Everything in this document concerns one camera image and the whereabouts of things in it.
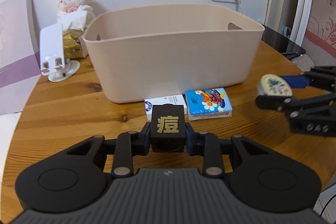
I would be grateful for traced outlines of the white phone stand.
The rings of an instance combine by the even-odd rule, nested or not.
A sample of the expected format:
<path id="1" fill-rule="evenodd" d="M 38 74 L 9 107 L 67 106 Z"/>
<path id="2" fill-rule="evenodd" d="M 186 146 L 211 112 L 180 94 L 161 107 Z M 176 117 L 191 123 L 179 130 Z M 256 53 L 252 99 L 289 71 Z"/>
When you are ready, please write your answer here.
<path id="1" fill-rule="evenodd" d="M 42 28 L 39 33 L 40 71 L 52 83 L 64 81 L 73 76 L 80 63 L 64 57 L 63 26 L 56 23 Z"/>

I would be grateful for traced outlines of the pink purple headboard panel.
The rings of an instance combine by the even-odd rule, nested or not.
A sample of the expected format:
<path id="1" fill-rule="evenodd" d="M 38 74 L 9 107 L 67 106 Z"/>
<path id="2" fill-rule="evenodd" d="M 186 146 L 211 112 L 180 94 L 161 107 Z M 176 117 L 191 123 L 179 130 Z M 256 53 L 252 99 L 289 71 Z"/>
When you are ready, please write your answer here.
<path id="1" fill-rule="evenodd" d="M 1 114 L 18 113 L 41 71 L 32 0 L 1 3 Z"/>

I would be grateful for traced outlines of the white bed sheet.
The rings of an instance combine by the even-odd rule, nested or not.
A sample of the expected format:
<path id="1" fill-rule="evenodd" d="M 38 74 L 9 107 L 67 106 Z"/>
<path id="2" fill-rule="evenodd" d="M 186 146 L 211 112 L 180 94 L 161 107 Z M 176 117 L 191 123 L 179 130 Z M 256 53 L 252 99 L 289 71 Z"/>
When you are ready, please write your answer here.
<path id="1" fill-rule="evenodd" d="M 0 116 L 0 172 L 1 182 L 5 170 L 5 162 L 11 143 L 11 139 L 21 117 L 21 112 L 12 114 L 3 114 Z"/>

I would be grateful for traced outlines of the gold tissue box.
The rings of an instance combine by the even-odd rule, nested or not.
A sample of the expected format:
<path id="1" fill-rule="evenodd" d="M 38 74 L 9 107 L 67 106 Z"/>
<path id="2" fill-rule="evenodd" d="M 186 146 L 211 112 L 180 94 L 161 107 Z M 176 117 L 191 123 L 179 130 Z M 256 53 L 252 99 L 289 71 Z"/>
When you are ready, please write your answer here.
<path id="1" fill-rule="evenodd" d="M 77 60 L 88 56 L 82 30 L 68 30 L 63 33 L 64 58 Z"/>

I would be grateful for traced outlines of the blue cartoon tissue pack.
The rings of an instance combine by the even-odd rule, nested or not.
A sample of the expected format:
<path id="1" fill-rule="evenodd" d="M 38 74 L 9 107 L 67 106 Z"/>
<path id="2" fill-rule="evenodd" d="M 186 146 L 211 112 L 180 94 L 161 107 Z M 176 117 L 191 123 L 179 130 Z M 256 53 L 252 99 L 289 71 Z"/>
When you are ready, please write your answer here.
<path id="1" fill-rule="evenodd" d="M 190 121 L 232 117 L 232 106 L 224 88 L 185 92 Z"/>

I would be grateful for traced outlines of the round decorated tin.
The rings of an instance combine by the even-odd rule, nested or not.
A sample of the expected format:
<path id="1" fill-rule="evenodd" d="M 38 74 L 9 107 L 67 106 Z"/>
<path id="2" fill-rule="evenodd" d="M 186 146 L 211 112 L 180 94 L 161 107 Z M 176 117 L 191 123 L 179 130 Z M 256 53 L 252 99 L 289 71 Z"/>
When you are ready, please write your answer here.
<path id="1" fill-rule="evenodd" d="M 257 84 L 258 96 L 282 96 L 293 95 L 289 84 L 281 77 L 273 74 L 263 75 Z"/>

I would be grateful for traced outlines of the black box gold character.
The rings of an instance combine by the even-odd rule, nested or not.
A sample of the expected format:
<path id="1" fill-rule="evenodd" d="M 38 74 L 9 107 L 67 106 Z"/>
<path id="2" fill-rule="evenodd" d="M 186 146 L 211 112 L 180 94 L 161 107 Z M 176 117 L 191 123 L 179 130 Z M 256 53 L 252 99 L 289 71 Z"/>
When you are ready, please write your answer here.
<path id="1" fill-rule="evenodd" d="M 183 105 L 154 105 L 150 144 L 155 153 L 180 153 L 185 149 L 186 126 Z"/>

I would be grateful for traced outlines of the white blue tissue pack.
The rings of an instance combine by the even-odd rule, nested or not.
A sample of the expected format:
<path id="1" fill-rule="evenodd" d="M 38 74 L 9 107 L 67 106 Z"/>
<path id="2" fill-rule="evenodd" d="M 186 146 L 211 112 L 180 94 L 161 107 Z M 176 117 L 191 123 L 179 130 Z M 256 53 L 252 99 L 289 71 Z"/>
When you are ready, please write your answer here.
<path id="1" fill-rule="evenodd" d="M 187 114 L 187 104 L 182 94 L 176 94 L 173 96 L 163 96 L 156 98 L 147 98 L 144 100 L 146 117 L 148 121 L 151 121 L 152 111 L 154 105 L 182 105 L 184 113 Z"/>

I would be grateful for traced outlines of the white plush lamb toy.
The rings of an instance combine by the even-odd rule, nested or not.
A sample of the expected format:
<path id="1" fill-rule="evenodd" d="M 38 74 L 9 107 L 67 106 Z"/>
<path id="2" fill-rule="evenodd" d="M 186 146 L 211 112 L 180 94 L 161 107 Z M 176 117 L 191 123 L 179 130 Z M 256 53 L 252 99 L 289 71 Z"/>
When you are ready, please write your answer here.
<path id="1" fill-rule="evenodd" d="M 89 2 L 93 0 L 58 0 L 58 23 L 63 32 L 84 31 L 96 17 Z"/>

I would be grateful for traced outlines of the beige plastic storage basket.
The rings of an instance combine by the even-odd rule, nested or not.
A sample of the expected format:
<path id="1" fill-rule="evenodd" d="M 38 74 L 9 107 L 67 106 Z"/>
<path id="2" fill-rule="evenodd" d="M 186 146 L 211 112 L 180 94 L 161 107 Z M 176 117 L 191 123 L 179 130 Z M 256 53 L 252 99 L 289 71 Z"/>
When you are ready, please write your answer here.
<path id="1" fill-rule="evenodd" d="M 105 96 L 128 103 L 242 83 L 263 33 L 222 6 L 175 4 L 103 13 L 83 40 Z"/>

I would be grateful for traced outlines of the black glass side table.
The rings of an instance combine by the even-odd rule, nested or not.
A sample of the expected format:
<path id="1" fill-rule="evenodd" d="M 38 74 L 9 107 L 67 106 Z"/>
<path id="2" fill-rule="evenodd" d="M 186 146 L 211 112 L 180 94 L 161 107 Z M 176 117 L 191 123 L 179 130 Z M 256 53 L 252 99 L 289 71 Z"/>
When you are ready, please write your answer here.
<path id="1" fill-rule="evenodd" d="M 282 34 L 264 26 L 264 34 L 262 41 L 274 48 L 277 52 L 281 53 L 288 60 L 293 60 L 296 57 L 304 55 L 306 50 L 286 38 Z"/>

